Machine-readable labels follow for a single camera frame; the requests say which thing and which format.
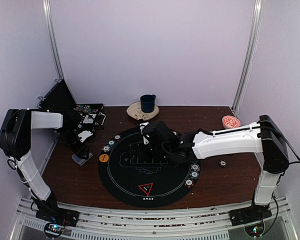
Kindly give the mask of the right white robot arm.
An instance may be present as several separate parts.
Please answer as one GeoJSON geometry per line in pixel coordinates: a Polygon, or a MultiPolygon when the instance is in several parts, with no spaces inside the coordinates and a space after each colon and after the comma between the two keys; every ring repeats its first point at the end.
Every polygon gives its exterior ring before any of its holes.
{"type": "Polygon", "coordinates": [[[152,155],[176,163],[230,154],[261,153],[263,167],[252,206],[246,210],[251,221],[258,220],[266,212],[281,174],[289,167],[285,138],[268,115],[261,115],[259,121],[234,129],[198,129],[180,136],[163,121],[153,121],[141,129],[141,134],[144,144],[150,145],[152,155]]]}

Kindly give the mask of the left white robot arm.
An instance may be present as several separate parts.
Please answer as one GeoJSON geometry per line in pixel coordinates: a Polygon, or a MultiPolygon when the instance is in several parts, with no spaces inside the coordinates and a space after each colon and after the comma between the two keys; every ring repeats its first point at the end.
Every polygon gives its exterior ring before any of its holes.
{"type": "Polygon", "coordinates": [[[17,170],[23,183],[36,199],[47,201],[53,194],[32,157],[32,130],[52,129],[63,134],[74,159],[82,164],[92,157],[85,140],[94,134],[92,129],[80,129],[79,126],[82,124],[82,116],[75,110],[51,112],[9,109],[7,111],[0,129],[0,148],[12,161],[12,167],[17,170]]]}

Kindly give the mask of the red triangle all-in marker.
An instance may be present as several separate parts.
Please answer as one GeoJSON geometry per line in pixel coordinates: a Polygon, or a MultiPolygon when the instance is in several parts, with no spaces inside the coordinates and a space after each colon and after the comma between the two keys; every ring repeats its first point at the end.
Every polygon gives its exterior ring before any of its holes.
{"type": "Polygon", "coordinates": [[[153,183],[146,183],[146,184],[141,184],[138,186],[138,188],[146,195],[149,196],[151,194],[152,188],[153,188],[153,183]]]}

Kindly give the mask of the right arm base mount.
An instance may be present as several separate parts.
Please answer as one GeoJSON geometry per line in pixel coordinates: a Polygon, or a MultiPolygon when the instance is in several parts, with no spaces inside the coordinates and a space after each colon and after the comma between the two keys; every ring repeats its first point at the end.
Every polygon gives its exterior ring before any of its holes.
{"type": "Polygon", "coordinates": [[[245,233],[252,238],[261,237],[266,232],[264,220],[271,216],[272,212],[270,210],[252,211],[249,207],[229,212],[232,226],[244,225],[245,233]]]}

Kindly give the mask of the green fifty poker chip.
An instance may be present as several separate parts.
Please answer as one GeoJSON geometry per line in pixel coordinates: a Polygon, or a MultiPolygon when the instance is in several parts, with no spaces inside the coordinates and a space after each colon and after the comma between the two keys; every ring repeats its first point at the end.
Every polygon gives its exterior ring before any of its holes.
{"type": "Polygon", "coordinates": [[[197,180],[199,178],[199,173],[197,171],[191,171],[190,172],[190,175],[189,177],[192,179],[192,180],[197,180]]]}

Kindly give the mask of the orange big blind button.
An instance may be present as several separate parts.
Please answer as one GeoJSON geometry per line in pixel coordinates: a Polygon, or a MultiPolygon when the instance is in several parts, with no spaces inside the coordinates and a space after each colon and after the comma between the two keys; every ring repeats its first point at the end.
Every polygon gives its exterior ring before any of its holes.
{"type": "Polygon", "coordinates": [[[104,153],[104,154],[101,154],[98,159],[101,163],[106,163],[109,161],[110,157],[108,154],[104,153]]]}

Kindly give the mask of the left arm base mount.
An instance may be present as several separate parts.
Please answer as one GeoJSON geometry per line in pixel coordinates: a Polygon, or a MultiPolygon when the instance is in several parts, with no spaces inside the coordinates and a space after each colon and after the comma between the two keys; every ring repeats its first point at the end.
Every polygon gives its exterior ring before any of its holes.
{"type": "Polygon", "coordinates": [[[38,210],[35,214],[36,218],[45,220],[43,233],[50,239],[60,237],[66,227],[76,227],[80,213],[75,210],[61,209],[60,213],[44,212],[38,210]]]}

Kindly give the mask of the blue playing card deck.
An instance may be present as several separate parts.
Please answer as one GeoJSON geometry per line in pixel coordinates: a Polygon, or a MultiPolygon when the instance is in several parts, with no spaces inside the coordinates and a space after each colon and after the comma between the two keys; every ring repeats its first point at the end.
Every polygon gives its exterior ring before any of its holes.
{"type": "Polygon", "coordinates": [[[93,154],[90,152],[89,154],[88,154],[88,158],[87,159],[84,159],[84,158],[80,158],[80,157],[78,157],[76,154],[73,154],[72,156],[71,156],[71,158],[73,159],[73,161],[75,162],[75,163],[77,163],[78,165],[80,165],[80,166],[82,166],[83,164],[85,164],[90,158],[92,158],[93,157],[93,154]]]}

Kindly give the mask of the blue ten poker chip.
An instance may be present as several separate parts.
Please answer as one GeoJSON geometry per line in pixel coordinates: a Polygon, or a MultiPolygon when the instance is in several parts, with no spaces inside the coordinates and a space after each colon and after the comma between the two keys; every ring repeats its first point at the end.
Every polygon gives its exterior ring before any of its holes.
{"type": "Polygon", "coordinates": [[[191,170],[198,172],[200,171],[200,166],[197,163],[194,163],[191,165],[191,170]]]}

